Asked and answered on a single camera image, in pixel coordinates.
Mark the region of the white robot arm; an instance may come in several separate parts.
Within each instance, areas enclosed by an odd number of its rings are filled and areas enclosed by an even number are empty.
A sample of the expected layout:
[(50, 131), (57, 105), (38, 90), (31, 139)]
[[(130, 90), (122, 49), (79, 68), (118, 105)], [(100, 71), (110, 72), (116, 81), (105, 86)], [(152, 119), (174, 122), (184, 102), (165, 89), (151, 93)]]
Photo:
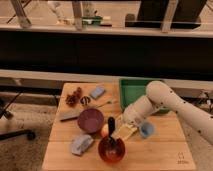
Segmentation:
[(162, 81), (151, 81), (145, 92), (145, 95), (130, 103), (119, 116), (120, 126), (114, 132), (115, 136), (128, 139), (138, 129), (143, 138), (148, 138), (153, 134), (154, 127), (147, 118), (161, 107), (166, 107), (213, 145), (213, 118), (209, 113), (183, 100)]

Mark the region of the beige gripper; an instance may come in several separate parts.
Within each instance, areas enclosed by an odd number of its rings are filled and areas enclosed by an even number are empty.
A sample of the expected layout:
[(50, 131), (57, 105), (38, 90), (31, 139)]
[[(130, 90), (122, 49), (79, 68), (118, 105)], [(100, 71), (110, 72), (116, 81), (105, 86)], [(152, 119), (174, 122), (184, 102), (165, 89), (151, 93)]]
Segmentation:
[(123, 141), (130, 138), (137, 131), (137, 127), (128, 124), (123, 121), (123, 116), (119, 115), (115, 119), (115, 131), (112, 134), (112, 137), (115, 139), (122, 139)]

